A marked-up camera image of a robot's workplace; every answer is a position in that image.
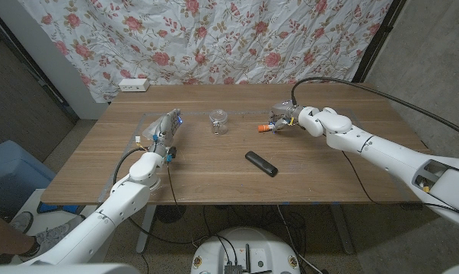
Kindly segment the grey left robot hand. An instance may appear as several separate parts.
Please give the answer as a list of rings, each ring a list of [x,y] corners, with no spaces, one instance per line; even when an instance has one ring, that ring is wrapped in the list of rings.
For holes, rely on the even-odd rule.
[[[153,122],[153,143],[149,147],[149,151],[165,156],[167,148],[171,147],[174,136],[181,124],[180,109],[173,109]]]

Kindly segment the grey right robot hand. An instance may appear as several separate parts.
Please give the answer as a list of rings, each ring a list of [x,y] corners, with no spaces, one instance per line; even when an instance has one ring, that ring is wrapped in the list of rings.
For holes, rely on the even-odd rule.
[[[285,126],[298,125],[298,117],[303,107],[294,105],[291,100],[283,101],[271,107],[269,112],[269,125],[271,131],[276,132]]]

